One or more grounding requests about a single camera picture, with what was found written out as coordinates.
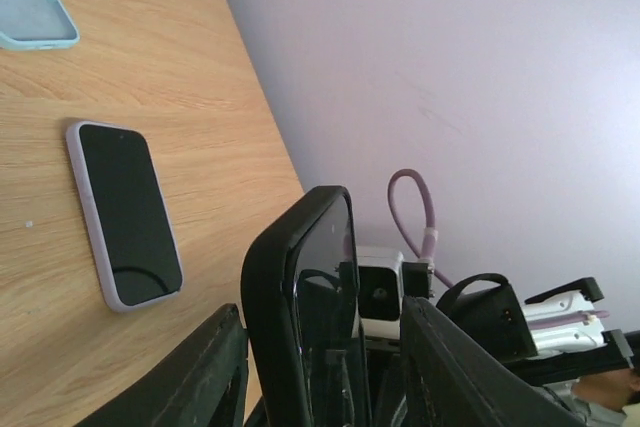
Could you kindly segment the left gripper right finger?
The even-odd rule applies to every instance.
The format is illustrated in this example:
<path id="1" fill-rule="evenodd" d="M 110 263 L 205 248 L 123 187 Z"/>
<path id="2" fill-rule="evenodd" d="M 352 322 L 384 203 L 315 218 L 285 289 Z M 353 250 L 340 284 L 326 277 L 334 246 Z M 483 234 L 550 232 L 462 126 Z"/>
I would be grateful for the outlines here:
<path id="1" fill-rule="evenodd" d="M 400 343 L 410 426 L 583 424 L 508 371 L 423 298 L 403 300 Z"/>

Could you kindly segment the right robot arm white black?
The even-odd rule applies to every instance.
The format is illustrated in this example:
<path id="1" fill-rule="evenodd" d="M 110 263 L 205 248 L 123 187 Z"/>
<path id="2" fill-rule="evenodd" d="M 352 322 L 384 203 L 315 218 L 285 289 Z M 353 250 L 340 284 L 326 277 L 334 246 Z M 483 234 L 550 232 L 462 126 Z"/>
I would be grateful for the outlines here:
<path id="1" fill-rule="evenodd" d="M 608 330 L 585 277 L 518 301 L 500 274 L 451 286 L 438 309 L 545 400 L 584 426 L 621 426 L 639 402 L 639 333 Z"/>

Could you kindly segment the light blue phone case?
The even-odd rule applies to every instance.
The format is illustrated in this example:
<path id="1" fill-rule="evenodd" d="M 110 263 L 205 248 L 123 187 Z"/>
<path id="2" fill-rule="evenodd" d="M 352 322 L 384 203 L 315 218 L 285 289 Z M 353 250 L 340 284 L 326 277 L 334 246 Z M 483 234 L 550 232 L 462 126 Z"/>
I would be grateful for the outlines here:
<path id="1" fill-rule="evenodd" d="M 80 39 L 61 0 L 0 0 L 1 48 L 13 51 L 67 49 Z"/>

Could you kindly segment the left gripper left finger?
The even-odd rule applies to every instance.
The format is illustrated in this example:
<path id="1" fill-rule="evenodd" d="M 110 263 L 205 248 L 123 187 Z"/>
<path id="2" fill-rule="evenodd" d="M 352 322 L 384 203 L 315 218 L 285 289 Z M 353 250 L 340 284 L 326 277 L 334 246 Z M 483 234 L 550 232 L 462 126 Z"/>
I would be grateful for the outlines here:
<path id="1" fill-rule="evenodd" d="M 248 337 L 238 307 L 225 304 L 161 362 L 80 426 L 241 426 Z"/>

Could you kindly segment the black phone case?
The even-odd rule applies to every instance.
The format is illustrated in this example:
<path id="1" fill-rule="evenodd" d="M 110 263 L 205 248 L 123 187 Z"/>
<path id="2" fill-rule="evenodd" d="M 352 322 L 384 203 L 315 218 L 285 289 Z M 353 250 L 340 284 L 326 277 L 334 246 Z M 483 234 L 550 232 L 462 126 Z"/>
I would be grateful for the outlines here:
<path id="1" fill-rule="evenodd" d="M 241 302 L 271 426 L 311 426 L 305 418 L 292 320 L 292 270 L 297 240 L 343 186 L 318 186 L 269 225 L 249 247 L 241 273 Z"/>

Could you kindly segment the black phone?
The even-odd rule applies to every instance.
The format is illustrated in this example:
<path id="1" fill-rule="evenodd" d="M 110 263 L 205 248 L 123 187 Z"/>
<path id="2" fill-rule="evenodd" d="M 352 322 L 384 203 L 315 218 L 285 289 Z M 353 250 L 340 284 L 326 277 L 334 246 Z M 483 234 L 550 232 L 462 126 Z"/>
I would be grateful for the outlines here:
<path id="1" fill-rule="evenodd" d="M 370 425 L 359 278 L 344 191 L 297 240 L 287 266 L 305 418 L 311 426 Z"/>

